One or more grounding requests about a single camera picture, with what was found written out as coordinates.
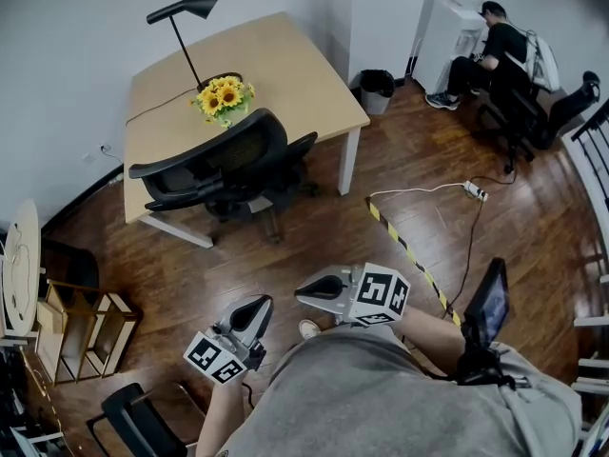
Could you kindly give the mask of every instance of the black chair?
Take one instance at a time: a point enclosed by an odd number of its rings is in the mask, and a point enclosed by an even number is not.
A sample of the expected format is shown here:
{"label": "black chair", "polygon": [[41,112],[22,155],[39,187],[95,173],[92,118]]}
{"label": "black chair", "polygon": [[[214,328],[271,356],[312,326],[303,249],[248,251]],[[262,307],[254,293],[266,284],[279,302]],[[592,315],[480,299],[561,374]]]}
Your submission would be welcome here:
{"label": "black chair", "polygon": [[[495,71],[489,88],[493,109],[482,105],[478,109],[478,123],[485,132],[502,136],[507,141],[508,164],[504,171],[514,170],[517,151],[531,162],[535,154],[528,147],[550,149],[560,129],[600,99],[600,80],[592,71],[583,74],[583,85],[574,93],[557,101],[550,115],[537,102],[539,88],[532,86],[528,74],[510,56],[504,56]],[[499,129],[485,129],[481,118],[485,113],[493,117]]]}
{"label": "black chair", "polygon": [[[205,412],[199,408],[187,390],[178,383],[172,384],[177,386],[205,417]],[[187,455],[187,448],[195,442],[185,444],[171,431],[149,400],[149,396],[156,390],[144,393],[137,383],[122,387],[102,403],[103,414],[87,420],[88,431],[104,455],[109,457],[94,427],[97,422],[105,419],[108,419],[114,431],[135,457]]]}
{"label": "black chair", "polygon": [[277,117],[257,109],[197,148],[131,166],[129,177],[144,181],[154,199],[146,204],[151,211],[205,204],[222,222],[250,220],[262,212],[269,236],[279,242],[275,213],[291,205],[300,190],[318,194],[317,185],[306,180],[303,161],[316,140],[317,132],[312,132],[288,145]]}

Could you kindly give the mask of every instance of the sneaker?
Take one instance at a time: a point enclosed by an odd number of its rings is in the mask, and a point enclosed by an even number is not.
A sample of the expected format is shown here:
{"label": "sneaker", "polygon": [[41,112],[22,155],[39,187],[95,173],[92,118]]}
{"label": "sneaker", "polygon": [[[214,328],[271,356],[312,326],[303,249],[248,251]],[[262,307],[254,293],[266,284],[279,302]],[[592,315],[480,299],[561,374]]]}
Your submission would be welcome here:
{"label": "sneaker", "polygon": [[431,105],[434,109],[449,109],[456,110],[461,100],[457,98],[454,102],[448,98],[448,93],[443,91],[442,93],[436,93],[433,95],[425,95],[425,101]]}
{"label": "sneaker", "polygon": [[305,340],[317,337],[320,333],[322,333],[317,324],[315,322],[311,322],[310,320],[301,320],[301,323],[298,324],[298,330],[301,332],[301,335]]}

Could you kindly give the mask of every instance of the lamp shade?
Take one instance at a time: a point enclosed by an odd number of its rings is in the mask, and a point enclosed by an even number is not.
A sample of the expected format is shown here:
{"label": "lamp shade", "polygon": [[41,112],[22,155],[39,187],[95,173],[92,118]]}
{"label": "lamp shade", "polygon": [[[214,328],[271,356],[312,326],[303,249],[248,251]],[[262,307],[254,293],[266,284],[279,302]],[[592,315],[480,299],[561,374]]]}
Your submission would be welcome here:
{"label": "lamp shade", "polygon": [[159,20],[167,19],[171,15],[180,13],[181,11],[188,11],[194,15],[198,15],[201,18],[207,19],[207,16],[214,8],[218,0],[181,0],[175,4],[163,7],[160,10],[154,11],[146,20],[149,24],[154,24]]}

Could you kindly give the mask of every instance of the wall outlet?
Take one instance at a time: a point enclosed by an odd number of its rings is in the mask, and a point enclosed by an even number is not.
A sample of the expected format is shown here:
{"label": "wall outlet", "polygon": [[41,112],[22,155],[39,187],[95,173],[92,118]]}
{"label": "wall outlet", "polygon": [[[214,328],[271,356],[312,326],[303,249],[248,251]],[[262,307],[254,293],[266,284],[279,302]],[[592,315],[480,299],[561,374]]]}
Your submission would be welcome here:
{"label": "wall outlet", "polygon": [[95,157],[87,153],[83,157],[81,157],[81,161],[83,161],[83,163],[85,164],[91,164],[95,162]]}

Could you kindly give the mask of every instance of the black trash bag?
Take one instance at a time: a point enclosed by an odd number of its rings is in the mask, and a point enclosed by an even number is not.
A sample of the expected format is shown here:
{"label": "black trash bag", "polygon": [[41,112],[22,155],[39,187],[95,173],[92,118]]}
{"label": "black trash bag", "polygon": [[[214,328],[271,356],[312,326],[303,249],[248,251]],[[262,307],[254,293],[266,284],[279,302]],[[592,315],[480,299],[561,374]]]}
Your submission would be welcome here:
{"label": "black trash bag", "polygon": [[396,90],[396,82],[389,71],[364,70],[360,86],[368,93],[378,93],[384,98],[391,98]]}

